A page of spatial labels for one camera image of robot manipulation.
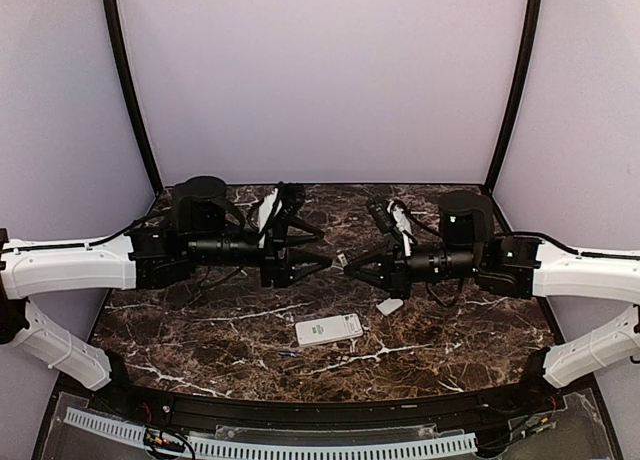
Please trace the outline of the white battery cover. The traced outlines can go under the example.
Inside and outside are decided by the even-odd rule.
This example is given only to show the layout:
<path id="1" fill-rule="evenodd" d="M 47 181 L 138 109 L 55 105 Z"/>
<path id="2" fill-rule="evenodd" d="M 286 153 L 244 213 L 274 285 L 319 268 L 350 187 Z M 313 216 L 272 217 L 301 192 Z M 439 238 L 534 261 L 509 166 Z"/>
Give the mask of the white battery cover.
<path id="1" fill-rule="evenodd" d="M 398 311 L 404 305 L 401 299 L 389 298 L 376 305 L 376 309 L 384 316 L 389 316 Z"/>

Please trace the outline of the white remote control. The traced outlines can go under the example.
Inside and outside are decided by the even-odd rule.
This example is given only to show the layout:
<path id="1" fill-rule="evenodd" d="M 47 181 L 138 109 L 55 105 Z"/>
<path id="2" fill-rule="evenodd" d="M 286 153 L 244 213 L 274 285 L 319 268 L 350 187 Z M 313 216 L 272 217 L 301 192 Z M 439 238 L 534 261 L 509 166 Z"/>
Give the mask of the white remote control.
<path id="1" fill-rule="evenodd" d="M 298 345 L 308 347 L 358 338 L 364 329 L 358 315 L 352 313 L 298 322 L 295 333 Z"/>

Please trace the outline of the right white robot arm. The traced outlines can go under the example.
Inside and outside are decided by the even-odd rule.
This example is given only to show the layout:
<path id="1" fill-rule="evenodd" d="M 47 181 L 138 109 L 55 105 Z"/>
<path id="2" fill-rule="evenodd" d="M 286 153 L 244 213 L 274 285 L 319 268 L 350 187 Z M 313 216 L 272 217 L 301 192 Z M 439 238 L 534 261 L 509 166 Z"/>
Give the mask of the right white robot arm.
<path id="1" fill-rule="evenodd" d="M 438 200 L 438 242 L 421 245 L 416 219 L 400 201 L 367 204 L 384 247 L 350 260 L 347 276 L 407 299 L 413 285 L 467 279 L 492 295 L 530 299 L 555 296 L 623 301 L 628 308 L 608 323 L 565 344 L 532 353 L 510 404 L 534 412 L 549 391 L 639 353 L 639 254 L 589 251 L 537 232 L 497 234 L 489 197 L 465 190 Z"/>

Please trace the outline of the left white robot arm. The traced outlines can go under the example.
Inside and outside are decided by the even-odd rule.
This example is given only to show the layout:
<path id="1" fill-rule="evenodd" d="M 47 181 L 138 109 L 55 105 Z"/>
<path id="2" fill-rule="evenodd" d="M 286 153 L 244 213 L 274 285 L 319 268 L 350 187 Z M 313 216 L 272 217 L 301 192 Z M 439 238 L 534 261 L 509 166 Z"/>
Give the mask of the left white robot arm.
<path id="1" fill-rule="evenodd" d="M 30 298 L 84 289 L 154 290 L 189 279 L 198 267 L 256 268 L 264 288 L 286 288 L 329 268 L 302 251 L 323 232 L 298 216 L 301 184 L 278 183 L 254 204 L 256 226 L 227 197 L 226 183 L 197 176 L 175 185 L 169 209 L 107 237 L 37 242 L 1 234 L 1 341 L 101 392 L 120 416 L 141 407 L 123 359 L 51 321 Z"/>

